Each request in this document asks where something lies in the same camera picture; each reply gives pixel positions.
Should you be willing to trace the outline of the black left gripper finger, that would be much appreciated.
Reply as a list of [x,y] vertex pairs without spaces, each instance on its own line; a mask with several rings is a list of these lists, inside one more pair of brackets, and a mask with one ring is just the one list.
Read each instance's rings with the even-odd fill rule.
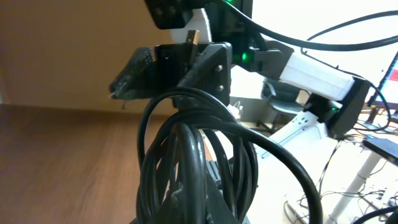
[[[159,211],[155,215],[155,224],[194,224],[198,223],[194,218],[188,218],[184,212],[187,211],[190,197],[186,198],[184,186],[178,183],[174,189],[169,190],[165,200],[163,201]],[[226,205],[223,196],[217,189],[212,180],[206,183],[206,199],[205,199],[204,216],[198,220],[201,223],[214,224],[238,224],[236,219]]]

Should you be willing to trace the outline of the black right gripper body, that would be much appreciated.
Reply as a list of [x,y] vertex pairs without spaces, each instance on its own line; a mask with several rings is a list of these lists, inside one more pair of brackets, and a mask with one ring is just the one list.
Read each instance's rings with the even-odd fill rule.
[[155,47],[159,86],[203,90],[229,105],[233,48],[227,42],[166,44]]

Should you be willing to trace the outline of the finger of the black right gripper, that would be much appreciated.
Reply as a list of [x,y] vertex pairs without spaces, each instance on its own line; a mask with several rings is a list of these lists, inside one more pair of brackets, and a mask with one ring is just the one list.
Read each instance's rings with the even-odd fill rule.
[[114,100],[138,100],[155,96],[155,63],[150,47],[139,47],[109,85]]

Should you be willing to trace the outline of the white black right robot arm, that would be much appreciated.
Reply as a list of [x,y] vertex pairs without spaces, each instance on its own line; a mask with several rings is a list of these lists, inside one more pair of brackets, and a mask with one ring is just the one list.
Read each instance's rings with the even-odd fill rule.
[[226,1],[147,1],[160,29],[185,29],[200,23],[208,33],[197,42],[190,30],[184,43],[138,48],[109,86],[115,100],[149,99],[177,87],[207,92],[223,113],[229,104],[231,66],[256,72],[269,82],[308,91],[304,109],[272,134],[279,144],[306,141],[322,134],[347,133],[356,123],[370,84],[363,77],[296,54],[303,42],[272,34],[251,19],[251,5]]

